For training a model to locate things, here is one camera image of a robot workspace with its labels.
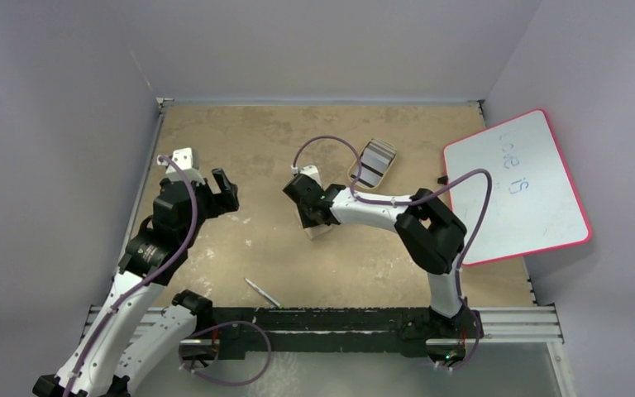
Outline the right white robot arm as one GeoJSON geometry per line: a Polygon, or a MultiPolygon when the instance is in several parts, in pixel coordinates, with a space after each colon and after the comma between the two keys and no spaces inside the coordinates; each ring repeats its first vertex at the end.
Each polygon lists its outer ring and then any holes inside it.
{"type": "Polygon", "coordinates": [[[479,315],[462,290],[466,226],[431,190],[387,197],[341,184],[323,188],[314,178],[296,174],[283,192],[296,205],[305,228],[354,224],[397,234],[412,262],[427,275],[433,330],[443,337],[481,335],[479,315]]]}

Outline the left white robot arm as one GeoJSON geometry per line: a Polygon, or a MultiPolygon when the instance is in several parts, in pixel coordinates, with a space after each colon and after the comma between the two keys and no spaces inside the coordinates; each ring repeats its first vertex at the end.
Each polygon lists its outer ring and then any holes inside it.
{"type": "Polygon", "coordinates": [[[185,337],[212,331],[212,301],[186,289],[151,328],[134,337],[148,308],[188,259],[203,223],[239,208],[238,188],[224,170],[212,170],[212,177],[217,193],[196,166],[168,166],[153,213],[127,243],[103,308],[67,362],[36,381],[33,395],[132,396],[185,337]]]}

